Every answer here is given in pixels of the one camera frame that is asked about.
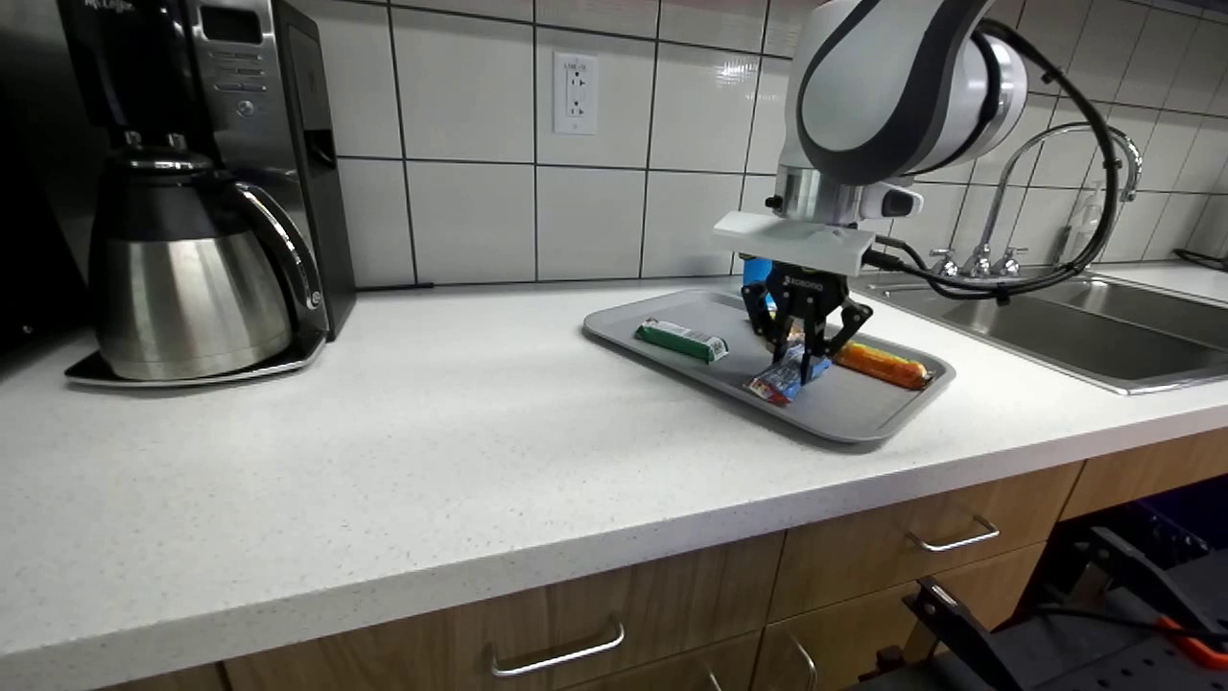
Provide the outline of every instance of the carafe handle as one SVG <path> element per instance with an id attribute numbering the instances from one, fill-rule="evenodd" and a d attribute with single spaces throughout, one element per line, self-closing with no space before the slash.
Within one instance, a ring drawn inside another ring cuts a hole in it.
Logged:
<path id="1" fill-rule="evenodd" d="M 294 230 L 290 216 L 256 183 L 238 181 L 238 199 L 247 199 L 265 222 L 256 222 L 256 239 L 271 257 L 287 286 L 287 303 L 294 313 L 294 335 L 324 336 L 331 328 L 317 266 L 307 250 L 307 239 Z"/>

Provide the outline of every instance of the drawer handle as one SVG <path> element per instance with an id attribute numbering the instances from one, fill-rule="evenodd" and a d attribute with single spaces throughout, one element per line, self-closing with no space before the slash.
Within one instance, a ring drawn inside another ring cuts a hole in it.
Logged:
<path id="1" fill-rule="evenodd" d="M 991 519 L 982 519 L 982 513 L 973 513 L 973 524 L 980 524 L 980 533 L 967 533 L 967 537 L 957 537 L 957 541 L 926 541 L 916 528 L 908 528 L 908 537 L 912 537 L 916 548 L 926 548 L 926 552 L 957 552 L 957 548 L 970 548 L 970 543 L 982 543 L 982 541 L 998 541 L 998 537 L 1002 537 L 1002 528 L 998 528 Z"/>
<path id="2" fill-rule="evenodd" d="M 504 669 L 499 655 L 493 651 L 493 675 L 519 680 L 519 675 L 532 675 L 532 670 L 544 670 L 544 669 L 563 669 L 563 662 L 574 662 L 574 661 L 587 661 L 587 655 L 604 655 L 604 651 L 615 651 L 623 644 L 624 644 L 624 624 L 615 616 L 615 632 L 606 641 L 599 641 L 599 644 L 587 644 L 587 650 L 567 650 L 567 651 L 526 661 L 526 662 L 512 662 L 512 669 Z"/>
<path id="3" fill-rule="evenodd" d="M 806 675 L 810 675 L 810 691 L 816 685 L 816 661 L 810 655 L 810 650 L 794 637 L 794 651 L 801 655 L 806 662 Z"/>
<path id="4" fill-rule="evenodd" d="M 724 691 L 724 685 L 723 685 L 723 675 L 710 670 L 710 669 L 707 669 L 707 685 L 710 685 L 710 691 Z"/>

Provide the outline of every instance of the cabinet door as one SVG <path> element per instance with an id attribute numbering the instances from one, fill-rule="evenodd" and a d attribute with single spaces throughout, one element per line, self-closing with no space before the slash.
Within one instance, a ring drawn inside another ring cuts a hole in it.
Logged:
<path id="1" fill-rule="evenodd" d="M 544 691 L 764 624 L 778 537 L 688 552 L 226 662 L 234 691 Z"/>
<path id="2" fill-rule="evenodd" d="M 1002 624 L 1040 559 L 1034 552 L 1007 552 L 988 565 L 947 572 L 947 583 L 980 621 Z M 912 586 L 889 586 L 884 595 L 853 597 L 816 615 L 801 615 L 768 624 L 755 691 L 838 691 L 857 685 L 861 675 L 876 670 L 876 651 L 907 644 L 916 616 L 901 607 Z"/>
<path id="3" fill-rule="evenodd" d="M 1043 543 L 1080 469 L 1034 473 L 788 533 L 773 621 Z"/>
<path id="4" fill-rule="evenodd" d="M 1084 463 L 1062 519 L 1095 513 L 1211 474 L 1228 474 L 1228 429 L 1095 458 Z"/>
<path id="5" fill-rule="evenodd" d="M 710 644 L 638 670 L 617 670 L 567 691 L 745 691 L 752 685 L 760 632 Z"/>

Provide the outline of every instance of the coffee maker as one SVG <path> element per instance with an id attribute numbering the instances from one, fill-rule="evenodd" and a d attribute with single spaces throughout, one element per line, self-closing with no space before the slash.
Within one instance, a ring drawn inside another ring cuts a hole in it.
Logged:
<path id="1" fill-rule="evenodd" d="M 312 0 L 56 0 L 107 166 L 77 385 L 304 369 L 353 309 Z"/>

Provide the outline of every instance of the electrical outlet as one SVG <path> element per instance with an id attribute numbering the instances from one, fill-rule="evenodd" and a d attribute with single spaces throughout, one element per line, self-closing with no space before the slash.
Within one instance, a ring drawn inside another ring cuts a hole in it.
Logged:
<path id="1" fill-rule="evenodd" d="M 599 130 L 604 69 L 590 52 L 556 52 L 554 62 L 554 130 Z"/>

